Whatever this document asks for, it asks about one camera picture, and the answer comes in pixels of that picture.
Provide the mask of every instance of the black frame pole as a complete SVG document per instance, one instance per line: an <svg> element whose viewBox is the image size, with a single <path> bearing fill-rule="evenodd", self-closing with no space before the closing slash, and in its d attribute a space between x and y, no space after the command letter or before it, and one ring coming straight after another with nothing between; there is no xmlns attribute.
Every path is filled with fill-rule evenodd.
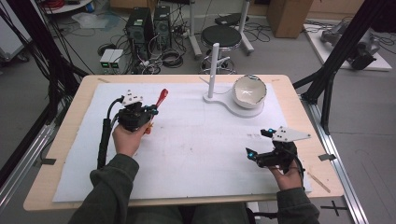
<svg viewBox="0 0 396 224"><path fill-rule="evenodd" d="M324 92L320 125L326 134L330 134L329 115L334 77L338 69L340 69L341 65L353 52L363 35L370 28L372 22L381 15L388 1L389 0L365 0L323 66L311 76L293 83L294 89L298 89L312 82L308 90L302 94L303 100L311 105L315 105L318 102L319 96Z"/></svg>

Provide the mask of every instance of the round stool seat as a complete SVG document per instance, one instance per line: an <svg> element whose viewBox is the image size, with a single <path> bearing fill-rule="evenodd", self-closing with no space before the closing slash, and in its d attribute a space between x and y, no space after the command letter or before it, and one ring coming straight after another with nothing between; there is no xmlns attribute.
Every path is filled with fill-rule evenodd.
<svg viewBox="0 0 396 224"><path fill-rule="evenodd" d="M225 25L214 25L205 28L201 33L202 43L212 48L219 43L219 50L232 50L239 47L242 36L237 30Z"/></svg>

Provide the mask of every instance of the computer tower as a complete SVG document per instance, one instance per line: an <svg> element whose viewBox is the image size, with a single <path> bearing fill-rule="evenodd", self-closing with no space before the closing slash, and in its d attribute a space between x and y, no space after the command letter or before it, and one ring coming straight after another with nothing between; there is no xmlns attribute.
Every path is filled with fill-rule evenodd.
<svg viewBox="0 0 396 224"><path fill-rule="evenodd" d="M170 13L169 6L155 7L153 23L157 35L157 49L172 48Z"/></svg>
<svg viewBox="0 0 396 224"><path fill-rule="evenodd" d="M154 40L152 40L154 28L149 8L134 7L125 25L125 30L134 55L142 60L148 60L154 47Z"/></svg>

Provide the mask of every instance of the forearm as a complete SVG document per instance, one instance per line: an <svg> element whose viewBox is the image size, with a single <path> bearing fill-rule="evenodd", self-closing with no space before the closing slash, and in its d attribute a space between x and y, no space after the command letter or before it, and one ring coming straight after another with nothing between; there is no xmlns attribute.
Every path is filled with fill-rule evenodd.
<svg viewBox="0 0 396 224"><path fill-rule="evenodd" d="M91 172L93 190L69 223L124 223L138 164L116 155L103 169Z"/></svg>
<svg viewBox="0 0 396 224"><path fill-rule="evenodd" d="M309 201L302 188L282 190L276 197L279 224L319 223L319 210Z"/></svg>

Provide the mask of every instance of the person's left hand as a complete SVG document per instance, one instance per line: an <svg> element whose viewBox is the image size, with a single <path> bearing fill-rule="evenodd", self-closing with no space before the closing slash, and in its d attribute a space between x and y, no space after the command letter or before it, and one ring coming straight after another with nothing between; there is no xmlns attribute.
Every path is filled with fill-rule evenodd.
<svg viewBox="0 0 396 224"><path fill-rule="evenodd" d="M116 146L117 153L132 157L139 149L140 140L148 126L149 122L131 133L124 129L122 125L117 125L113 132L114 145Z"/></svg>

